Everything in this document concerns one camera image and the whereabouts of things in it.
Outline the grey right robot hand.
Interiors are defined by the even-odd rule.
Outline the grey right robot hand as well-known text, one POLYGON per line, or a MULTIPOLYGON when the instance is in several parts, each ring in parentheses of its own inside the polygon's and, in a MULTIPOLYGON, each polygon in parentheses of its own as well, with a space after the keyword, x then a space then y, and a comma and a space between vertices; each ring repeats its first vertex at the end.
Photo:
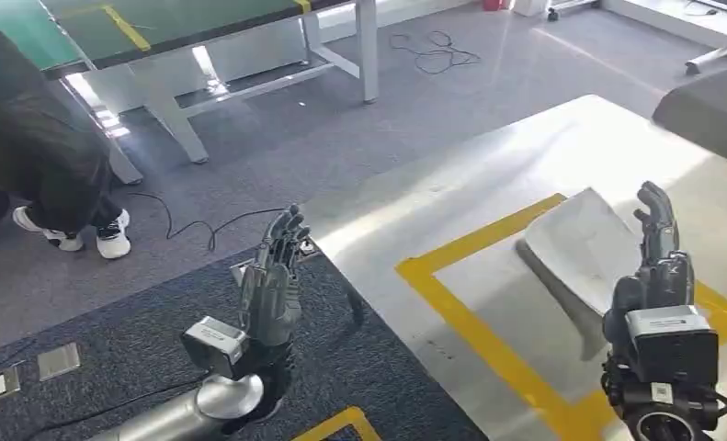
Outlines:
POLYGON ((688 253, 680 247, 670 198, 651 181, 642 184, 637 198, 649 208, 647 212, 633 211, 642 225, 642 261, 632 276, 618 280, 611 307, 602 323, 604 336, 611 343, 610 358, 627 366, 634 364, 637 357, 633 354, 626 314, 692 304, 695 297, 692 263, 688 253))

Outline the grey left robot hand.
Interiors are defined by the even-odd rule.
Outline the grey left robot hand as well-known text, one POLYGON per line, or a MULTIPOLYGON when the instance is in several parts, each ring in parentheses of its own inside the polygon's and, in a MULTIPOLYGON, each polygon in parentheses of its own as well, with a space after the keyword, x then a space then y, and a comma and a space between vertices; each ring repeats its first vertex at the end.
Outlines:
POLYGON ((240 322, 263 346, 286 344, 301 316, 295 262, 311 229, 293 204, 271 221, 241 282, 240 322))

